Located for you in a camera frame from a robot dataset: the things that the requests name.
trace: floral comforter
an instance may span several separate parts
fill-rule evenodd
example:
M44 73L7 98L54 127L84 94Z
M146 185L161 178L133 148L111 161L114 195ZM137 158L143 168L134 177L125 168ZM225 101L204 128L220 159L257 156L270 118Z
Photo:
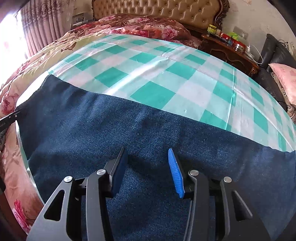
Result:
M180 23L167 18L117 14L85 24L67 32L62 38L33 55L1 86L0 118L14 111L20 95L43 72L74 51L111 33L162 39L193 48L197 48L201 43ZM15 123L6 132L0 159L0 176L6 184L5 195L16 220L23 230L29 233L43 203L23 162Z

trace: pink pillow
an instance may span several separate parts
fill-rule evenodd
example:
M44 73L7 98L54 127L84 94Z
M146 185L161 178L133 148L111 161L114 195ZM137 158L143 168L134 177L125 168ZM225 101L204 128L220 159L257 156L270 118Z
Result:
M284 64L269 64L279 78L288 100L296 106L296 69Z

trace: power outlet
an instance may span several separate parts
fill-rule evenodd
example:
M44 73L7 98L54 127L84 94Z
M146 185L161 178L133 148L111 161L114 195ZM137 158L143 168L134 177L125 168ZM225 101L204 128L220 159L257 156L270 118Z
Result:
M235 32L236 34L238 34L239 36L241 36L244 39L247 39L249 36L249 34L247 32L243 31L242 29L240 29L237 26L234 26L233 32Z

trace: white wall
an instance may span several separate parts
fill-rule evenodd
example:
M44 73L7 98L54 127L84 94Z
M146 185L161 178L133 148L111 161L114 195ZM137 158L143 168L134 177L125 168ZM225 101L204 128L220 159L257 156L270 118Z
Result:
M73 15L79 14L81 12L87 12L89 14L89 19L93 17L93 11L91 9L91 0L76 0L74 4Z
M296 37L289 25L267 0L229 0L229 2L230 9L222 22L224 33L232 32L233 27L238 26L249 34L247 42L255 45L260 52L266 34L296 44Z

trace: metal screw head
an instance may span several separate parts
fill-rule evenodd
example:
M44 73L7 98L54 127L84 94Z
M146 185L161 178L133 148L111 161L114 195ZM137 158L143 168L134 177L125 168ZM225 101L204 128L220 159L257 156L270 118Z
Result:
M100 170L96 171L96 174L99 175L99 176L104 175L105 173L106 173L105 169L100 169Z
M190 175L192 175L192 176L197 176L198 174L199 174L199 172L197 170L190 171Z
M72 179L73 179L73 177L71 177L71 176L66 176L66 177L64 178L64 182L69 183L69 182L72 181Z
M226 183L230 183L232 181L232 179L230 177L224 177L223 180Z

